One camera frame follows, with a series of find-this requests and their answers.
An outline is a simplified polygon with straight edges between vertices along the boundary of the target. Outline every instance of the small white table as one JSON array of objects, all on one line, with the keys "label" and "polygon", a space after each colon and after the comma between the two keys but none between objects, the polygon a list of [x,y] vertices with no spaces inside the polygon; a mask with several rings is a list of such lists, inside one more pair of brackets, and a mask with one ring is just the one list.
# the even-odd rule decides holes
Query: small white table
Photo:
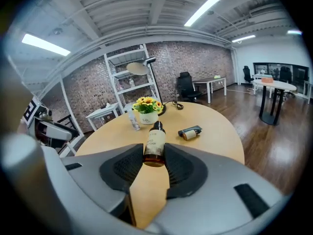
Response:
[{"label": "small white table", "polygon": [[116,111],[117,107],[119,107],[118,103],[114,103],[114,104],[111,104],[108,108],[98,109],[98,110],[95,110],[93,113],[90,113],[86,118],[87,118],[89,124],[92,126],[93,130],[94,131],[97,130],[97,127],[92,122],[93,118],[103,117],[105,115],[110,114],[111,112],[114,113],[115,117],[118,117],[118,114]]},{"label": "small white table", "polygon": [[214,77],[207,77],[207,78],[203,78],[203,79],[199,79],[199,80],[195,80],[192,81],[192,86],[195,89],[195,84],[206,84],[206,90],[207,90],[207,103],[210,104],[211,103],[211,96],[210,96],[210,83],[211,83],[211,94],[213,94],[213,86],[212,83],[213,82],[217,82],[217,81],[224,81],[224,96],[226,96],[226,77],[220,77],[220,78],[214,78]]},{"label": "small white table", "polygon": [[[281,81],[273,81],[272,83],[264,83],[261,80],[255,80],[254,83],[256,83],[257,85],[263,86],[263,96],[262,96],[262,104],[261,104],[261,110],[260,110],[259,118],[264,123],[267,123],[267,124],[270,124],[270,125],[277,125],[278,124],[278,118],[279,118],[280,110],[282,108],[284,90],[296,91],[297,88],[294,85],[292,85],[292,84],[284,83],[284,82],[281,82]],[[272,109],[271,109],[270,113],[267,113],[267,112],[263,113],[264,105],[265,105],[265,98],[266,98],[266,87],[275,88],[273,104],[272,104]],[[274,109],[275,109],[276,98],[277,98],[277,91],[279,91],[280,97],[279,97],[279,102],[278,102],[278,106],[277,106],[276,115],[273,116]]]},{"label": "small white table", "polygon": [[305,96],[305,84],[308,85],[308,104],[310,103],[310,99],[311,99],[311,89],[312,89],[312,85],[309,81],[304,81],[304,87],[303,87],[303,95]]},{"label": "small white table", "polygon": [[[256,79],[262,79],[262,77],[273,77],[272,75],[266,75],[266,74],[254,74],[252,75],[252,77],[256,80]],[[255,92],[257,91],[258,89],[258,86],[253,83],[253,94],[255,95]],[[272,93],[272,90],[270,89],[269,91],[269,97],[271,97],[271,93]]]}]

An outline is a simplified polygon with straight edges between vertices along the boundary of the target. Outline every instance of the brick wall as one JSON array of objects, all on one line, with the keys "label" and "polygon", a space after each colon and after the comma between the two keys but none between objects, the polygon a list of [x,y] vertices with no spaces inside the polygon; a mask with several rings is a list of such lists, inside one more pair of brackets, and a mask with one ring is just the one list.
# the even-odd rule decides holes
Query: brick wall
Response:
[{"label": "brick wall", "polygon": [[[232,60],[228,49],[194,42],[163,42],[147,44],[147,50],[150,57],[156,57],[152,65],[163,101],[176,99],[176,78],[183,71],[188,71],[193,79],[218,74],[226,76],[227,84],[234,83]],[[124,51],[111,52],[108,56],[122,52]],[[119,67],[117,72],[125,69],[126,66]],[[147,82],[146,76],[132,78],[135,85]],[[128,79],[122,79],[120,84],[124,89],[130,86]],[[109,99],[110,103],[117,102],[103,56],[90,61],[64,78],[64,86],[72,111],[83,132],[92,130],[86,116],[101,107],[101,99]],[[201,87],[201,90],[205,92],[206,86]],[[151,95],[151,92],[149,87],[146,87],[125,93],[124,98],[128,103],[140,96],[148,95]],[[50,98],[50,101],[48,100],[50,107],[62,112],[56,109],[62,108],[61,99],[59,100],[63,97],[61,88],[59,90],[53,88],[44,98],[47,96]],[[97,127],[101,126],[99,121],[95,121],[95,124]]]},{"label": "brick wall", "polygon": [[60,83],[56,84],[42,99],[43,104],[52,111],[53,121],[58,121],[69,115],[62,94]]},{"label": "brick wall", "polygon": [[[233,65],[230,50],[194,42],[163,42],[147,44],[159,93],[163,101],[176,99],[176,83],[179,73],[188,71],[193,79],[226,76],[227,84],[234,83]],[[222,85],[213,83],[213,90]],[[200,90],[206,93],[206,85]]]}]

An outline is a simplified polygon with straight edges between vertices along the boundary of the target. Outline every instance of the black cable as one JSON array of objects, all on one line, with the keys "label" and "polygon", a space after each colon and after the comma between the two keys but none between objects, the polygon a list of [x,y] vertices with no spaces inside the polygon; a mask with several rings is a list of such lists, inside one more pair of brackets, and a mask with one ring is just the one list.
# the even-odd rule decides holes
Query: black cable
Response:
[{"label": "black cable", "polygon": [[183,106],[182,104],[178,104],[176,100],[168,101],[168,102],[166,102],[164,105],[166,105],[166,104],[169,103],[169,102],[172,102],[173,105],[175,105],[178,110],[182,110],[182,109],[184,108],[184,106]]}]

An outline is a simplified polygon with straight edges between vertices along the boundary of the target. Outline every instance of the black lamp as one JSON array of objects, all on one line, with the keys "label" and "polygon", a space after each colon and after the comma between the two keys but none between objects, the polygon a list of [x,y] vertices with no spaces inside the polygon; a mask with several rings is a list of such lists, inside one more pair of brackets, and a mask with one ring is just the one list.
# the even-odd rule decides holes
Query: black lamp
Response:
[{"label": "black lamp", "polygon": [[[155,57],[150,57],[150,58],[144,59],[144,60],[139,61],[139,62],[129,63],[129,64],[126,66],[126,69],[127,69],[130,73],[135,74],[135,75],[146,75],[146,74],[148,73],[148,71],[149,71],[148,64],[155,62],[155,60],[156,60]],[[152,66],[151,66],[151,72],[152,72],[153,79],[154,79],[155,82],[156,82],[157,91],[159,92],[158,86],[157,86],[157,81],[156,81],[155,74],[154,74],[154,72],[153,72]],[[159,92],[159,96],[160,96],[161,104],[163,105],[163,101],[162,101],[160,92]],[[160,115],[164,114],[165,111],[166,111],[166,105],[163,105],[163,110],[162,110],[162,112],[161,112],[160,114],[158,114],[158,115],[160,116]]]}]

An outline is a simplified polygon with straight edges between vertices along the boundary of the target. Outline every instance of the white wall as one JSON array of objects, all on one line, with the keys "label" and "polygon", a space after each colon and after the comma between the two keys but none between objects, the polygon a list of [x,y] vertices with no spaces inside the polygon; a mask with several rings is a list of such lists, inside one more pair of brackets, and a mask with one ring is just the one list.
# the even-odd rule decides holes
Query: white wall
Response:
[{"label": "white wall", "polygon": [[246,83],[243,68],[249,66],[254,74],[253,63],[285,63],[309,67],[310,82],[313,82],[313,66],[301,36],[255,38],[241,46],[236,44],[238,77],[241,83]]}]

